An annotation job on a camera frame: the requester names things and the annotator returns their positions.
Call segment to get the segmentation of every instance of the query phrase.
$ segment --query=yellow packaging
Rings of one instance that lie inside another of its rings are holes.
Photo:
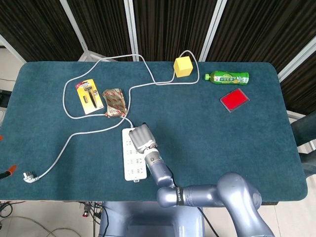
[[[104,107],[93,79],[78,83],[76,90],[86,115]]]

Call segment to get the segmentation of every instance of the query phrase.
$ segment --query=food wrapper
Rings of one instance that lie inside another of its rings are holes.
[[[102,96],[107,102],[107,112],[105,113],[107,117],[121,117],[127,113],[126,104],[121,89],[107,89],[103,91]]]

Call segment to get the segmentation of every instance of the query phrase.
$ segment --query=dark teal table mat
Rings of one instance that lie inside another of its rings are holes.
[[[139,183],[124,179],[121,130],[75,136],[56,166],[28,184],[22,173],[45,172],[74,132],[103,129],[119,118],[73,120],[62,107],[66,81],[89,70],[87,62],[32,62],[20,70],[0,134],[0,170],[17,165],[0,180],[0,199],[153,201],[158,187],[148,171]],[[170,80],[172,62],[149,62],[157,81]],[[299,200],[307,194],[305,176],[287,118],[277,73],[269,63],[199,63],[195,85],[147,86],[132,91],[128,118],[146,122],[160,154],[179,186],[216,184],[238,172],[261,192],[264,201]],[[204,81],[215,70],[249,72],[246,86]],[[66,107],[84,115],[75,84],[93,78],[99,93],[152,82],[142,62],[102,62],[87,76],[69,83]],[[197,71],[176,81],[195,81]],[[241,88],[250,102],[229,113],[219,99]]]

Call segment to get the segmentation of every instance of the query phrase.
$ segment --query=dark curtain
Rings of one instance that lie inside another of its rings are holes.
[[[316,110],[316,52],[281,82],[286,108],[308,115]]]
[[[26,61],[77,61],[83,53],[59,0],[1,0],[0,34]]]
[[[174,61],[185,49],[199,58],[216,0],[135,0],[138,51],[148,61]]]
[[[68,4],[89,50],[109,57],[131,54],[123,0],[68,0]]]
[[[280,72],[316,34],[316,2],[228,0],[207,61],[264,61]]]

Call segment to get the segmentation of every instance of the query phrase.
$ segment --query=red ink pad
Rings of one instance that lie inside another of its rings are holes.
[[[238,88],[220,99],[225,108],[231,113],[244,103],[249,101],[249,98]]]

